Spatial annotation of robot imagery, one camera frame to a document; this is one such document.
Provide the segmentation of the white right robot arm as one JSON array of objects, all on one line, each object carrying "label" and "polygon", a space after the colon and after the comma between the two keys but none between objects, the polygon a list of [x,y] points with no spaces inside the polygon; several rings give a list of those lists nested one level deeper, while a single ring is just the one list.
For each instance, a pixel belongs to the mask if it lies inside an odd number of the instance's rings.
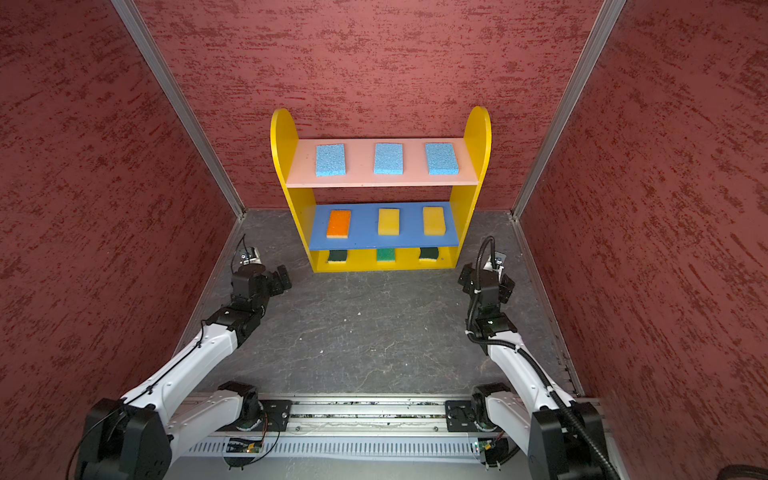
[{"label": "white right robot arm", "polygon": [[458,280],[469,295],[465,334],[511,385],[476,389],[477,421],[496,427],[527,458],[533,479],[618,479],[596,407],[579,402],[548,375],[502,311],[514,283],[499,269],[464,265]]}]

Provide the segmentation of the green yellow scrub sponge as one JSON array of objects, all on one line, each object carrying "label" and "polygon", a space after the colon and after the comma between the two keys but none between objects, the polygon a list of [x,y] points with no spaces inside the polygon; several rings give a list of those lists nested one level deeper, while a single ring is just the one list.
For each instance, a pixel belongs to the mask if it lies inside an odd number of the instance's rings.
[{"label": "green yellow scrub sponge", "polygon": [[379,263],[395,262],[396,250],[394,248],[378,249],[376,251],[376,261]]}]

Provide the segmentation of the blue sponge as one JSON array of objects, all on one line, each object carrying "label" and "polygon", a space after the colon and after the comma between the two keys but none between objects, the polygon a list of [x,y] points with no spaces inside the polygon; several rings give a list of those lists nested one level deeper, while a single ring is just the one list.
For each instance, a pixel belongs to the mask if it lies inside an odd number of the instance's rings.
[{"label": "blue sponge", "polygon": [[452,143],[426,143],[428,173],[433,176],[458,175],[459,164]]},{"label": "blue sponge", "polygon": [[343,144],[318,145],[315,156],[317,177],[344,176],[346,174],[345,146]]},{"label": "blue sponge", "polygon": [[399,143],[377,143],[375,145],[374,173],[376,175],[402,175],[403,172],[403,145]]}]

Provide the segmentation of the dark green curved sponge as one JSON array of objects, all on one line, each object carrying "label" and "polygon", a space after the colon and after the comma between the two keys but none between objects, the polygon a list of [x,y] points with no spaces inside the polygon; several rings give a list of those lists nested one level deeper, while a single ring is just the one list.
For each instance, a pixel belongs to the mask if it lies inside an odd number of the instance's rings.
[{"label": "dark green curved sponge", "polygon": [[438,247],[421,247],[419,260],[422,262],[435,262],[439,259],[440,251]]},{"label": "dark green curved sponge", "polygon": [[330,250],[327,262],[328,263],[345,263],[348,259],[347,250]]}]

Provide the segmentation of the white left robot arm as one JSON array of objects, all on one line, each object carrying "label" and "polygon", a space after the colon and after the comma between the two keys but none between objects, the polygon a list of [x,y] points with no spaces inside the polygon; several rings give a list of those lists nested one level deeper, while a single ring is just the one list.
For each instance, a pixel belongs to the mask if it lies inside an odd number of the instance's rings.
[{"label": "white left robot arm", "polygon": [[118,399],[88,413],[69,460],[68,479],[162,479],[172,464],[214,431],[232,426],[264,437],[269,418],[255,387],[222,384],[205,401],[176,413],[188,395],[253,334],[271,298],[292,286],[280,265],[256,261],[232,275],[230,302],[202,320],[200,332],[156,373]]}]

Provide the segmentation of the orange sponge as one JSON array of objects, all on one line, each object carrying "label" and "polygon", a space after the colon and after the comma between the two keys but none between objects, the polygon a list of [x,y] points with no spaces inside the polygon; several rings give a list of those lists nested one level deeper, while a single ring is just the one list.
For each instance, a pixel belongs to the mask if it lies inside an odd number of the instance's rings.
[{"label": "orange sponge", "polygon": [[332,210],[329,216],[326,237],[329,239],[347,239],[350,224],[350,210]]}]

